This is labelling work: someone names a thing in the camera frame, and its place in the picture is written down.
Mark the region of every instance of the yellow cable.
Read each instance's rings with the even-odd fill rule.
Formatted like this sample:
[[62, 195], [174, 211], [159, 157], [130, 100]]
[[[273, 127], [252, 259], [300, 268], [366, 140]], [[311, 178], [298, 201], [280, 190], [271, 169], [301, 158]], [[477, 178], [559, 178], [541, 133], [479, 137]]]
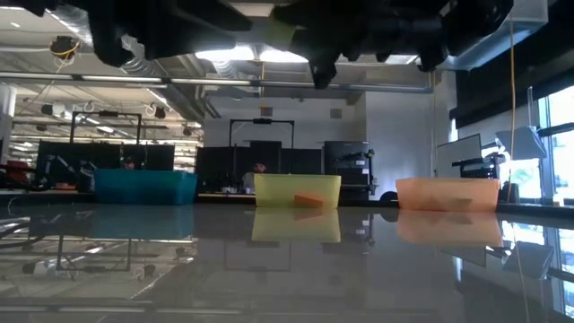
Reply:
[[70, 54], [72, 54], [75, 50], [77, 50], [79, 46], [80, 46], [80, 42], [78, 41], [78, 42], [75, 44], [74, 48], [72, 48], [72, 49], [70, 49], [70, 50], [67, 50], [67, 51], [61, 52], [61, 53], [57, 53], [57, 52], [54, 52], [54, 51], [50, 50], [50, 53], [52, 53], [53, 55], [56, 55], [56, 56], [70, 55]]
[[432, 167], [433, 176], [437, 177], [437, 132], [436, 126], [436, 113], [437, 113], [437, 74], [432, 71]]
[[[516, 119], [516, 109], [517, 109], [517, 85], [515, 79], [515, 67], [514, 67], [514, 22], [512, 21], [512, 17], [509, 19], [510, 21], [510, 89], [512, 91], [512, 117], [511, 117], [511, 126], [510, 129], [510, 161], [514, 158], [514, 127], [515, 127], [515, 119]], [[510, 191], [512, 190], [512, 167], [509, 167], [509, 195], [507, 198], [507, 202], [510, 201]], [[520, 283], [522, 285], [522, 296], [524, 298], [524, 306], [526, 311], [526, 323], [530, 323], [530, 310], [528, 308], [528, 297], [526, 296], [526, 289], [524, 283], [524, 274], [522, 272], [522, 261], [520, 260], [520, 248], [517, 244], [517, 237], [516, 232], [514, 230], [514, 223], [512, 223], [512, 235], [514, 238], [514, 249], [517, 252], [517, 261], [518, 261], [518, 272], [520, 273]]]
[[[511, 117], [511, 128], [510, 128], [510, 161], [514, 159], [514, 127], [517, 109], [517, 85], [515, 80], [515, 70], [514, 70], [514, 22], [510, 21], [510, 89], [512, 99], [512, 117]], [[512, 166], [509, 167], [509, 193], [507, 196], [507, 202], [510, 202], [510, 192], [512, 191]]]

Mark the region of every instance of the orange plastic bin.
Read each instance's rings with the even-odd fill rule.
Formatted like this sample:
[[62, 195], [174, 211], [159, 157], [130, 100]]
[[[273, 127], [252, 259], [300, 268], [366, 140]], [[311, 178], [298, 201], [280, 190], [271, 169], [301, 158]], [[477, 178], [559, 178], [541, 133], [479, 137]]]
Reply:
[[399, 207], [419, 211], [495, 212], [497, 179], [398, 179]]

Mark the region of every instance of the orange object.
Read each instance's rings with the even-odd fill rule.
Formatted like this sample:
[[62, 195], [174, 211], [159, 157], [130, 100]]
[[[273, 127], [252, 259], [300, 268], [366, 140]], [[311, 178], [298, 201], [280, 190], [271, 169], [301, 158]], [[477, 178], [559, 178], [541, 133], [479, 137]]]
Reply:
[[313, 208], [307, 210], [299, 210], [298, 212], [295, 213], [293, 219], [295, 221], [303, 221], [323, 216], [323, 214], [324, 214], [323, 209]]
[[411, 243], [502, 247], [496, 214], [401, 210], [396, 233]]
[[323, 207], [325, 203], [323, 197], [310, 194], [310, 193], [296, 193], [295, 199], [293, 200], [295, 207]]
[[398, 179], [396, 193], [401, 209], [418, 211], [496, 211], [497, 179]]
[[21, 168], [23, 170], [27, 170], [28, 164], [24, 161], [8, 161], [6, 163], [6, 166], [11, 167], [10, 170], [6, 171], [6, 174], [8, 174], [8, 176], [12, 179], [18, 180], [18, 181], [22, 181], [22, 182], [27, 182], [28, 181], [28, 177], [26, 176], [26, 173], [24, 171], [19, 171], [16, 170], [18, 168]]

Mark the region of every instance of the ceiling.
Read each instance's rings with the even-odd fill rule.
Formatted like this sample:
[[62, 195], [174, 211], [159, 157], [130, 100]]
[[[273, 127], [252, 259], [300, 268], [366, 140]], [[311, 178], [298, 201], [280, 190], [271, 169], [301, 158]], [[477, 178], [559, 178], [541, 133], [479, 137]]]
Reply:
[[[265, 26], [271, 4], [235, 4], [246, 15], [253, 18], [256, 26]], [[76, 53], [73, 62], [63, 65], [62, 62], [51, 55], [48, 45], [56, 36], [75, 35], [64, 24], [53, 18], [50, 14], [39, 18], [24, 10], [14, 10], [0, 7], [0, 71], [27, 72], [27, 73], [62, 73], [62, 74], [100, 74], [110, 76], [126, 76], [120, 68], [104, 65], [92, 53], [87, 45]], [[257, 28], [249, 35], [242, 35], [239, 41], [257, 39]], [[260, 43], [251, 43], [249, 46], [257, 52], [263, 48]], [[365, 83], [365, 84], [404, 84], [412, 86], [427, 86], [428, 78], [418, 72], [415, 66], [404, 65], [373, 65], [373, 57], [362, 57], [360, 65], [350, 65], [340, 62], [337, 66], [338, 75], [334, 83]], [[206, 60], [197, 59], [193, 54], [181, 57], [159, 59], [154, 62], [166, 76], [179, 77], [220, 77], [213, 69], [213, 64]], [[250, 79], [265, 79], [276, 81], [293, 81], [312, 83], [309, 66], [306, 63], [264, 63], [261, 62], [235, 62], [242, 77]], [[124, 84], [119, 86], [110, 83], [78, 83], [56, 81], [11, 80], [10, 84], [17, 89], [17, 103], [14, 116], [14, 142], [36, 143], [40, 139], [50, 137], [50, 140], [67, 141], [70, 133], [69, 115], [48, 116], [40, 111], [45, 104], [61, 102], [65, 104], [67, 113], [73, 111], [114, 110], [123, 113], [141, 113], [143, 115], [142, 138], [148, 140], [177, 139], [182, 141], [179, 146], [185, 152], [195, 153], [195, 148], [203, 139], [201, 123], [203, 115], [211, 115], [205, 106], [199, 105], [199, 113], [195, 117], [187, 116], [188, 125], [193, 128], [191, 136], [183, 136], [186, 120], [181, 117], [182, 111], [192, 109], [192, 103], [197, 100], [211, 101], [210, 97], [237, 98], [237, 92], [242, 93], [239, 98], [274, 97], [290, 99], [346, 99], [358, 98], [357, 92], [346, 91], [316, 91], [314, 89], [297, 88], [205, 88], [202, 97], [195, 86], [178, 85], [185, 100], [190, 104], [180, 105], [181, 102], [166, 101], [161, 96], [154, 95], [153, 88], [142, 88], [141, 84]], [[165, 119], [153, 116], [153, 106], [165, 107]], [[107, 120], [98, 116], [90, 116], [98, 125], [84, 121], [76, 128], [75, 136], [79, 138], [92, 137], [98, 140], [132, 141], [136, 135], [135, 120], [119, 118]], [[47, 126], [45, 131], [37, 129], [38, 125]], [[97, 127], [112, 127], [116, 131], [113, 135], [98, 132]], [[28, 154], [13, 147], [13, 154], [28, 160]]]

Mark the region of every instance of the ceiling pipe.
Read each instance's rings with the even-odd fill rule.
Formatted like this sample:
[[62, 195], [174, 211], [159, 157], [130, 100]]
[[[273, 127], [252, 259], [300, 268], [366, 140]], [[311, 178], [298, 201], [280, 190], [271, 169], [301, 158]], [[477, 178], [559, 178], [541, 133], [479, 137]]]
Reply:
[[[213, 68], [215, 72], [221, 77], [222, 79], [231, 79], [231, 80], [238, 80], [241, 78], [241, 73], [239, 69], [236, 67], [235, 63], [232, 61], [224, 61], [224, 62], [216, 62], [213, 61]], [[238, 95], [236, 95], [236, 99], [245, 98], [250, 96], [249, 91], [245, 91], [242, 89], [236, 89], [235, 91]]]
[[[13, 80], [41, 80], [41, 81], [70, 81], [91, 83], [144, 83], [144, 84], [190, 84], [190, 85], [219, 85], [219, 86], [256, 86], [278, 88], [315, 89], [310, 82], [288, 82], [273, 80], [223, 80], [194, 77], [131, 77], [108, 75], [79, 75], [79, 74], [50, 74], [50, 73], [19, 73], [0, 72], [0, 78]], [[330, 83], [327, 89], [349, 92], [395, 92], [429, 94], [429, 86], [403, 86], [396, 84], [360, 84], [360, 83]]]
[[[88, 14], [76, 7], [68, 4], [61, 4], [54, 12], [49, 14], [61, 22], [68, 30], [73, 32], [84, 44], [93, 48], [93, 40], [88, 22]], [[121, 69], [132, 76], [157, 76], [163, 77], [165, 73], [153, 62], [144, 59], [144, 46], [137, 43], [131, 37], [122, 39], [124, 48], [134, 53], [134, 58], [121, 66]], [[201, 120], [204, 112], [196, 102], [188, 100], [187, 97], [175, 86], [166, 84], [165, 89], [152, 89], [163, 96], [167, 101], [172, 102], [174, 109], [181, 117], [188, 120]]]

